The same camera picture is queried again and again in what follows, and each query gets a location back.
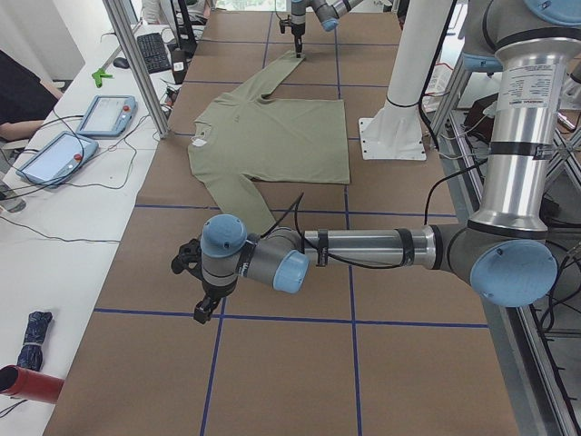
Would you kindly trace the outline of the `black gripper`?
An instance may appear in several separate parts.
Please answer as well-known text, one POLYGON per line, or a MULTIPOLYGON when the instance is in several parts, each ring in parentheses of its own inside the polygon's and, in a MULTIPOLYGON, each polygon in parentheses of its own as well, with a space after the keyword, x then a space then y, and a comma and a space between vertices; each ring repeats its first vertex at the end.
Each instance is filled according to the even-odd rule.
POLYGON ((193 318, 199 323, 208 322, 221 300, 227 296, 227 287, 211 284, 204 278, 202 249, 198 239, 191 239, 180 246, 177 255, 172 259, 171 269, 174 274, 186 271, 201 282, 204 296, 195 305, 193 318))
POLYGON ((302 37, 305 34, 305 15, 288 15, 286 18, 279 18, 279 28, 284 35, 290 29, 294 38, 295 55, 302 57, 302 37))

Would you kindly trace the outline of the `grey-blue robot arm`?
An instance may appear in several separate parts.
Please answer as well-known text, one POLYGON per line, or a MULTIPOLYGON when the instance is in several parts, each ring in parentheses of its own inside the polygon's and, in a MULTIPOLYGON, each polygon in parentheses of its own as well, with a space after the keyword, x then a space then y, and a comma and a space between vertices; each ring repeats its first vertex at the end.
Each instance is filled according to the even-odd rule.
POLYGON ((279 27, 282 34, 289 28, 295 47, 295 56, 302 57, 302 37, 305 35, 306 14, 310 7, 322 28, 326 32, 334 30, 341 17, 349 13, 353 8, 362 3, 362 0, 339 0, 332 5, 324 0, 292 0, 290 4, 290 14, 286 18, 279 18, 279 27))
POLYGON ((566 67, 580 51, 580 4, 472 1, 464 27, 464 66, 501 73, 501 83, 483 197, 463 225, 302 232, 272 216, 256 181, 349 180, 342 101, 272 95, 300 64, 300 46, 207 106, 188 154, 192 174, 221 213, 171 264, 174 273, 188 272, 202 283, 198 322, 211 319, 241 277, 294 293, 311 265, 330 263, 446 271, 504 307, 525 306, 550 292, 560 267, 546 247, 539 210, 566 67))

